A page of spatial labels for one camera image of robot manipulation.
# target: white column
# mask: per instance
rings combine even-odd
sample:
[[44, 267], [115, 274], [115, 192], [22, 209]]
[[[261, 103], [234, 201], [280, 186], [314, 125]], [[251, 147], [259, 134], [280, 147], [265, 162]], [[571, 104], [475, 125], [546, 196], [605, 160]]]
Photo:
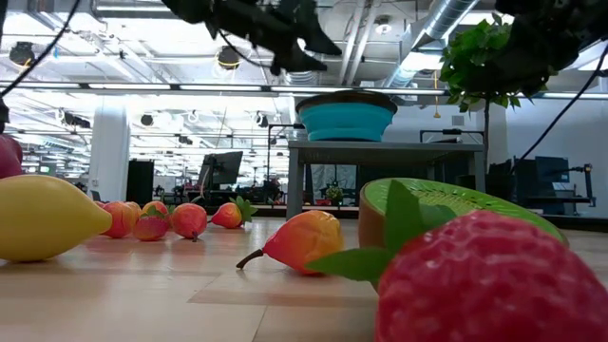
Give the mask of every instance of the white column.
[[125, 200], [131, 129], [124, 100], [103, 96], [95, 109], [88, 189], [102, 200]]
[[[477, 129], [484, 130], [484, 110], [476, 113]], [[487, 152], [488, 166], [492, 163], [501, 163], [508, 160], [507, 137], [506, 137], [506, 109], [496, 104], [490, 106], [489, 142], [490, 149]]]

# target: cable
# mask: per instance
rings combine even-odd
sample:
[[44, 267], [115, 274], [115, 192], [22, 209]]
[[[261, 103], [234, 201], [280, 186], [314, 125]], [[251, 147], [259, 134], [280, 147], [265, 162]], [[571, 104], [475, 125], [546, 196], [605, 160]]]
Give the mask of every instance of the cable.
[[598, 66], [596, 67], [596, 70], [594, 71], [593, 74], [591, 74], [591, 76], [589, 77], [589, 80], [587, 80], [587, 82], [585, 83], [585, 85], [582, 87], [582, 89], [579, 91], [579, 93], [577, 94], [577, 96], [575, 96], [570, 103], [568, 103], [566, 105], [566, 107], [560, 112], [560, 114], [558, 114], [557, 117], [555, 117], [555, 119], [553, 119], [553, 122], [551, 122], [551, 124], [547, 127], [547, 129], [544, 130], [544, 132], [542, 132], [541, 136], [536, 140], [536, 142], [534, 142], [532, 144], [532, 146], [530, 146], [530, 148], [528, 148], [527, 151], [525, 151], [525, 153], [522, 155], [521, 158], [519, 158], [518, 161], [515, 162], [515, 164], [513, 164], [513, 167], [511, 168], [511, 171], [509, 172], [509, 175], [512, 175], [513, 172], [515, 172], [515, 169], [517, 168], [517, 166], [520, 164], [520, 162], [522, 160], [525, 159], [525, 157], [527, 157], [538, 145], [539, 143], [542, 142], [542, 140], [544, 139], [544, 137], [547, 136], [547, 134], [549, 134], [549, 131], [551, 130], [551, 128], [553, 128], [553, 126], [555, 126], [555, 124], [558, 122], [558, 120], [563, 116], [563, 114], [565, 114], [568, 109], [570, 109], [570, 107], [580, 98], [580, 96], [582, 96], [582, 94], [587, 90], [587, 88], [591, 85], [591, 83], [593, 83], [593, 80], [596, 79], [596, 77], [599, 75], [599, 71], [601, 70], [601, 66], [604, 64], [604, 59], [606, 58], [606, 54], [608, 54], [608, 46], [606, 46], [606, 48], [604, 49], [604, 51], [601, 53], [601, 57], [599, 57], [599, 62], [598, 62]]
[[1, 97], [6, 96], [8, 93], [10, 93], [11, 90], [15, 89], [23, 80], [25, 80], [26, 77], [28, 77], [28, 75], [34, 70], [34, 68], [36, 66], [38, 66], [40, 64], [40, 62], [42, 62], [42, 60], [44, 60], [47, 57], [47, 55], [50, 53], [51, 50], [53, 50], [55, 45], [57, 45], [57, 42], [59, 42], [61, 37], [66, 32], [67, 26], [69, 26], [69, 22], [72, 20], [72, 17], [76, 13], [76, 9], [78, 8], [78, 5], [80, 5], [80, 1], [81, 0], [74, 1], [74, 5], [72, 6], [72, 9], [69, 11], [69, 14], [67, 15], [67, 19], [66, 19], [66, 22], [64, 23], [64, 26], [61, 28], [59, 33], [57, 33], [57, 35], [55, 36], [53, 41], [50, 42], [50, 44], [47, 46], [47, 48], [45, 48], [45, 50], [40, 54], [40, 56], [38, 56], [38, 58], [36, 58], [36, 60], [31, 64], [30, 67], [28, 67], [24, 72], [22, 72], [19, 76], [17, 76], [17, 78], [14, 81], [12, 81], [9, 86], [7, 86], [4, 90], [2, 90], [2, 93], [0, 93]]
[[244, 54], [242, 54], [242, 53], [241, 53], [241, 52], [240, 52], [240, 51], [237, 49], [237, 47], [235, 47], [235, 46], [234, 46], [232, 43], [230, 43], [230, 42], [228, 41], [228, 38], [226, 37], [226, 35], [224, 34], [224, 32], [222, 32], [222, 31], [221, 31], [221, 29], [218, 29], [218, 33], [219, 33], [219, 35], [221, 36], [221, 38], [224, 40], [224, 42], [226, 42], [226, 45], [227, 45], [228, 47], [230, 47], [232, 50], [234, 50], [234, 51], [235, 51], [235, 53], [236, 53], [236, 54], [237, 54], [237, 55], [238, 55], [240, 58], [242, 58], [244, 61], [246, 61], [247, 63], [249, 63], [249, 64], [251, 64], [251, 65], [254, 65], [254, 66], [256, 66], [256, 67], [265, 67], [265, 68], [270, 68], [270, 66], [266, 66], [266, 65], [260, 64], [260, 63], [258, 63], [258, 62], [254, 62], [254, 61], [250, 60], [248, 57], [246, 57]]

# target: plastic fruit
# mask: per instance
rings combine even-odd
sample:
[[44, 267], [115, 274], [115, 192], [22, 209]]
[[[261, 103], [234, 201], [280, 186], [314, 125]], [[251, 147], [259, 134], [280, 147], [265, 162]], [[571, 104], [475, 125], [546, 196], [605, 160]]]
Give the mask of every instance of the plastic fruit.
[[112, 215], [112, 226], [104, 232], [105, 236], [124, 238], [131, 233], [138, 217], [130, 206], [116, 201], [106, 204], [104, 210]]
[[211, 217], [211, 222], [224, 228], [234, 229], [240, 227], [243, 220], [236, 204], [224, 203]]
[[244, 200], [241, 196], [230, 199], [230, 202], [220, 206], [218, 211], [211, 217], [211, 222], [224, 228], [235, 229], [243, 222], [251, 222], [251, 216], [257, 211], [251, 206], [251, 202]]
[[148, 207], [133, 228], [133, 236], [141, 241], [157, 241], [164, 237], [169, 230], [166, 215], [156, 209]]
[[422, 204], [443, 204], [456, 215], [474, 210], [489, 210], [512, 218], [526, 220], [553, 237], [568, 244], [560, 230], [548, 220], [509, 201], [495, 198], [475, 190], [432, 180], [383, 179], [367, 183], [360, 194], [359, 244], [361, 247], [383, 247], [383, 229], [389, 187], [392, 181], [403, 184]]
[[128, 205], [129, 208], [131, 208], [133, 210], [135, 215], [137, 215], [137, 217], [142, 215], [143, 210], [138, 203], [129, 201], [129, 202], [125, 202], [124, 204]]
[[0, 134], [0, 180], [21, 175], [23, 152], [19, 142], [6, 134]]
[[171, 214], [173, 230], [184, 238], [196, 238], [207, 228], [207, 212], [196, 204], [179, 205]]
[[285, 222], [264, 247], [248, 255], [237, 267], [242, 269], [249, 260], [266, 254], [303, 275], [318, 274], [304, 266], [343, 248], [340, 221], [326, 212], [312, 210]]
[[477, 211], [406, 242], [379, 286], [376, 342], [608, 341], [608, 292], [529, 222]]
[[148, 209], [150, 209], [151, 206], [154, 206], [156, 208], [157, 211], [163, 213], [164, 215], [169, 214], [169, 209], [167, 209], [167, 207], [158, 200], [153, 200], [151, 202], [148, 202], [142, 209], [142, 213], [147, 213]]
[[[74, 185], [53, 177], [0, 180], [0, 258], [55, 257], [106, 231], [112, 217]], [[38, 200], [32, 200], [36, 194]]]

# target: red strawberry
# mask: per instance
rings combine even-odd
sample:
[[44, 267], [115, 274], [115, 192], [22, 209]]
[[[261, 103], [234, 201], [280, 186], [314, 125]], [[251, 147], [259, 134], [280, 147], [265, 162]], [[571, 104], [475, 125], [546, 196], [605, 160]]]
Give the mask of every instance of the red strawberry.
[[563, 244], [478, 211], [403, 246], [380, 279], [376, 342], [606, 342], [608, 293]]

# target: speaker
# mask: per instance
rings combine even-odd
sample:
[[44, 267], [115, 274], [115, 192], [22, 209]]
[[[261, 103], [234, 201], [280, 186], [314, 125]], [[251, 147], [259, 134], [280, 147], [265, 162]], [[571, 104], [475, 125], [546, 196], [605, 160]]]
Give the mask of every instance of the speaker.
[[154, 187], [154, 162], [130, 161], [126, 181], [126, 200], [139, 205], [152, 201]]

